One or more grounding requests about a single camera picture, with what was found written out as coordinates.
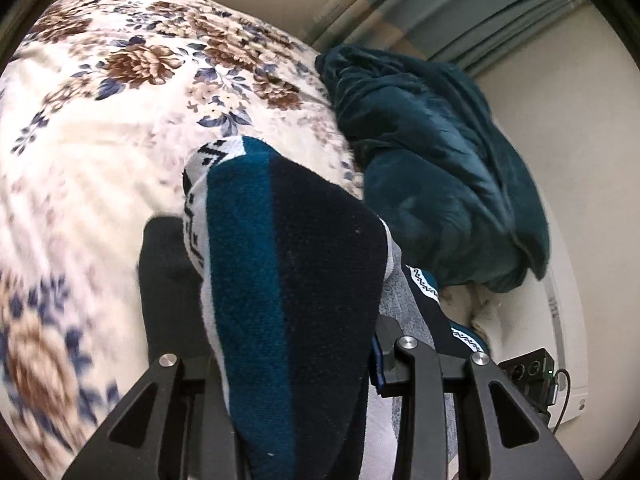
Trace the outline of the navy teal striped sock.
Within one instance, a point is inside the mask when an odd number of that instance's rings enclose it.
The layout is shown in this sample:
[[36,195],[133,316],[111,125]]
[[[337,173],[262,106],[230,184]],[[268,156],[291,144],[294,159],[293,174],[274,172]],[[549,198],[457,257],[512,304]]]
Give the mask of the navy teal striped sock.
[[249,136],[198,148],[183,171],[183,237],[203,284],[224,402],[256,479],[388,479],[399,399],[372,386],[376,320],[466,358],[452,322],[360,200]]

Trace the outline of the black folded garment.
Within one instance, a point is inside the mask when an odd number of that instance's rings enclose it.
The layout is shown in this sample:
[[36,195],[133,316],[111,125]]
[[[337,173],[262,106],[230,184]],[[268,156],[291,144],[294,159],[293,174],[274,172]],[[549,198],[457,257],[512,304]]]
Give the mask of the black folded garment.
[[212,353],[201,314],[202,279],[182,236],[177,217],[155,217],[143,230],[138,281],[151,362],[166,353],[183,360]]

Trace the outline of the dark teal plush blanket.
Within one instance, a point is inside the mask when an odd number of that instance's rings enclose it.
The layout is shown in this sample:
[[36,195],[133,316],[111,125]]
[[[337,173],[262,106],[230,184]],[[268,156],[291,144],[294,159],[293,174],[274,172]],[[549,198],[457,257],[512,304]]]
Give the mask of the dark teal plush blanket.
[[518,151],[459,67],[341,44],[314,62],[363,175],[363,198],[409,266],[439,286],[542,280],[548,220]]

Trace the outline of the floral cream bed blanket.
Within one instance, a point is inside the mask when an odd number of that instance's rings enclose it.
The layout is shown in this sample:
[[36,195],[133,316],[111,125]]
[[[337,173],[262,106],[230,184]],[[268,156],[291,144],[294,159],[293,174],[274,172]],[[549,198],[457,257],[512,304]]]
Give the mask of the floral cream bed blanket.
[[1,411],[61,478],[148,353],[143,230],[249,136],[359,200],[314,51],[210,0],[60,0],[1,79]]

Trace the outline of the grey green curtain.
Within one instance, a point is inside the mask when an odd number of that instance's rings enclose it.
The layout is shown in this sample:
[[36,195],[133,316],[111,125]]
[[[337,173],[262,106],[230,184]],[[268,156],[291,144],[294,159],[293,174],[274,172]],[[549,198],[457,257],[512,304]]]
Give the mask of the grey green curtain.
[[588,0],[329,0],[304,39],[454,63],[471,75],[502,60]]

